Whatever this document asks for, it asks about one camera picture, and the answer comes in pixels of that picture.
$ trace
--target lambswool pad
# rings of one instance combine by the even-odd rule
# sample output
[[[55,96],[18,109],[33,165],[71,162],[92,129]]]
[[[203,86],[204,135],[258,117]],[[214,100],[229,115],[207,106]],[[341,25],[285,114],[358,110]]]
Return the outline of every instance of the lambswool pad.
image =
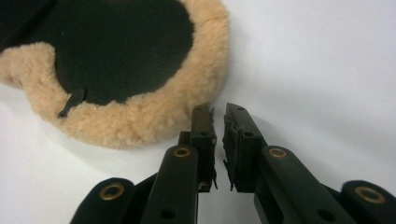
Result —
[[[83,142],[139,147],[216,97],[228,31],[220,0],[58,0],[8,41],[0,80]]]

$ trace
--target white surface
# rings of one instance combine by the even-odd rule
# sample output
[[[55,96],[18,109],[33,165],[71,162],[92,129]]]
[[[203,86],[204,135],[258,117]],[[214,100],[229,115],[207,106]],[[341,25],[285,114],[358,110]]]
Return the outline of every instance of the white surface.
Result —
[[[225,0],[230,72],[216,107],[220,190],[198,223],[260,223],[251,195],[229,192],[222,165],[227,102],[245,107],[270,145],[291,149],[335,189],[364,179],[396,195],[396,2]],[[68,223],[113,176],[156,173],[176,138],[134,150],[88,146],[0,85],[0,223]]]

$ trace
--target brass ring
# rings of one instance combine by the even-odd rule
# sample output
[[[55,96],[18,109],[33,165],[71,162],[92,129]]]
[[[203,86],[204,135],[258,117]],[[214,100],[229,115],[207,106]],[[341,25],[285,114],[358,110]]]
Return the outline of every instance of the brass ring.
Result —
[[[359,186],[355,188],[355,192],[369,203],[384,203],[386,201],[384,195],[375,189]]]
[[[288,156],[288,153],[280,148],[271,148],[269,152],[271,156],[279,159],[283,159]]]
[[[109,189],[115,189],[115,192],[108,192]],[[120,182],[111,183],[100,191],[100,198],[105,201],[111,201],[121,196],[125,187]]]
[[[184,147],[177,148],[174,151],[174,155],[176,157],[180,157],[180,158],[188,157],[188,156],[190,156],[190,154],[191,154],[191,151],[188,148],[184,148]]]

